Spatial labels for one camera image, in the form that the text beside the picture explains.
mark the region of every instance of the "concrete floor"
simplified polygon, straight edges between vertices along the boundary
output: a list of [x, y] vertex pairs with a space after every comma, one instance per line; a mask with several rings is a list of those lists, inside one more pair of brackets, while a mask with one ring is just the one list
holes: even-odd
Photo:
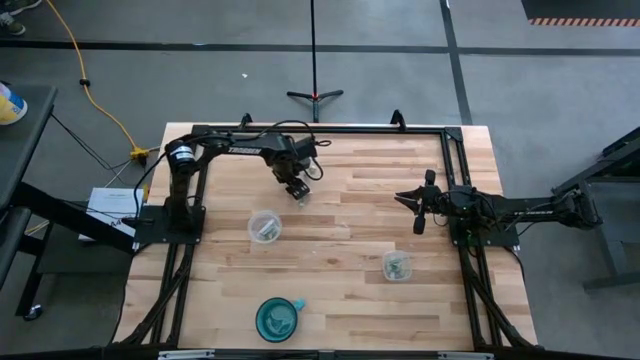
[[[187, 8], [171, 0], [55, 3], [83, 40], [309, 42], [308, 5], [299, 0], [193, 0]], [[518, 0], [449, 3], [459, 46], [640, 47], [640, 28], [533, 27]], [[46, 6], [19, 19], [28, 38], [65, 38]], [[320, 44], [446, 45], [437, 0], [318, 0], [317, 24]], [[257, 121], [310, 118], [305, 105], [284, 96], [311, 90], [307, 53], [84, 51], [84, 57], [96, 99], [141, 146], [157, 145], [169, 121], [239, 121], [245, 112]], [[473, 122], [490, 127], [507, 196], [549, 194], [638, 126], [638, 57], [462, 56], [461, 64]], [[72, 51], [0, 48], [0, 69], [10, 82], [57, 86], [59, 117], [110, 162], [126, 158], [124, 137], [77, 85]], [[409, 123], [461, 123], [446, 54], [321, 53], [318, 71], [320, 91], [345, 90], [324, 105], [323, 122], [386, 123], [399, 108]], [[537, 161], [529, 161], [534, 154]], [[135, 182], [140, 175], [132, 168], [123, 177]], [[27, 174], [34, 185], [69, 199], [85, 198], [110, 178], [55, 123]], [[595, 235], [536, 225], [521, 241], [540, 344], [637, 357], [640, 286], [582, 290], [583, 281], [606, 274]], [[24, 323], [12, 311], [29, 265], [28, 257], [18, 257], [0, 292], [0, 353], [106, 344], [124, 277], [47, 276], [38, 295], [47, 311]]]

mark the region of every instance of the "blue container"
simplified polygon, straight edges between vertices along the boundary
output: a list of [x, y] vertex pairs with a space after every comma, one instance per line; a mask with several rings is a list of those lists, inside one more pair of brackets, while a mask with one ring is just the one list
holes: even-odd
[[298, 326], [298, 311], [304, 307], [300, 299], [292, 304], [283, 298], [271, 298], [265, 301], [256, 313], [258, 334], [268, 342], [279, 343], [293, 335]]

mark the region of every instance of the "yellow extension cord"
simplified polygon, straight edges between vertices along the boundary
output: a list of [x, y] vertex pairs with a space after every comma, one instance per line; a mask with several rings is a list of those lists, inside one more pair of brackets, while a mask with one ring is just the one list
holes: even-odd
[[[71, 29], [67, 25], [67, 22], [64, 21], [64, 19], [62, 18], [62, 15], [60, 15], [60, 13], [58, 12], [58, 9], [56, 9], [56, 7], [53, 6], [53, 3], [51, 2], [51, 0], [46, 0], [46, 1], [47, 1], [47, 4], [49, 4], [49, 7], [51, 8], [51, 10], [53, 10], [53, 12], [56, 14], [56, 17], [58, 18], [58, 20], [60, 20], [60, 23], [62, 24], [62, 26], [64, 26], [65, 30], [67, 30], [67, 33], [69, 34], [69, 37], [71, 38], [71, 42], [73, 42], [73, 47], [76, 49], [76, 54], [78, 54], [78, 61], [80, 62], [80, 71], [82, 71], [82, 78], [83, 79], [88, 79], [87, 78], [87, 73], [86, 73], [85, 68], [84, 68], [84, 60], [82, 59], [82, 53], [80, 53], [80, 48], [78, 48], [78, 43], [76, 42], [75, 36], [73, 36], [73, 32], [71, 32]], [[91, 102], [91, 105], [93, 105], [101, 113], [103, 113], [105, 116], [107, 116], [109, 119], [111, 119], [114, 123], [116, 123], [120, 127], [122, 132], [127, 136], [127, 139], [129, 139], [129, 142], [131, 143], [131, 146], [133, 147], [133, 150], [129, 153], [129, 156], [131, 157], [131, 159], [132, 160], [141, 160], [141, 159], [146, 159], [147, 157], [149, 157], [150, 149], [143, 149], [143, 148], [139, 147], [138, 145], [136, 145], [135, 141], [133, 141], [133, 138], [131, 137], [131, 135], [129, 135], [129, 132], [124, 127], [124, 125], [122, 125], [122, 123], [120, 121], [118, 121], [118, 119], [116, 119], [115, 116], [111, 115], [108, 111], [103, 109], [100, 105], [98, 105], [93, 100], [93, 97], [91, 96], [91, 92], [89, 91], [89, 86], [84, 84], [84, 85], [82, 85], [82, 87], [84, 88], [84, 92], [85, 92], [85, 94], [87, 94], [87, 98]]]

